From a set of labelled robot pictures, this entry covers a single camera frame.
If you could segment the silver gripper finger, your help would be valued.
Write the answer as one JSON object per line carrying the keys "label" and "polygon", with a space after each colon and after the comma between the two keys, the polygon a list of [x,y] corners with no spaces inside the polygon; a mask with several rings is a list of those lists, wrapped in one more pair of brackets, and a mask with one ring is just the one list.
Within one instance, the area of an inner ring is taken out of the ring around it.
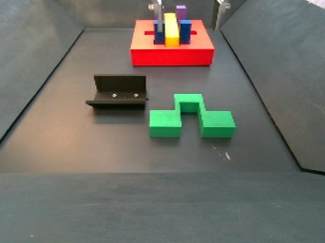
{"label": "silver gripper finger", "polygon": [[158,19],[158,32],[163,31],[163,0],[151,0],[148,9],[155,13]]}
{"label": "silver gripper finger", "polygon": [[216,4],[216,15],[215,15],[214,29],[219,29],[222,15],[226,12],[226,10],[231,7],[231,4],[228,0],[215,0],[215,4]]}

